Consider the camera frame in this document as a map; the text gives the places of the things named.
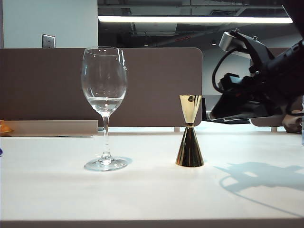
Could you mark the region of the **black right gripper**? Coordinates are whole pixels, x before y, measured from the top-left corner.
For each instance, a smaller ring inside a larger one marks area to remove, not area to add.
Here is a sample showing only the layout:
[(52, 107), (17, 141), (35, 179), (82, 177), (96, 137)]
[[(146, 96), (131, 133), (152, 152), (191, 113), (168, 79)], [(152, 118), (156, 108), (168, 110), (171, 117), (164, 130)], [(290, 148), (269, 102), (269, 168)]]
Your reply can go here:
[(277, 104), (281, 98), (278, 93), (268, 94), (265, 83), (253, 77), (240, 78), (226, 73), (218, 85), (223, 93), (209, 114), (212, 120), (250, 119), (283, 113)]

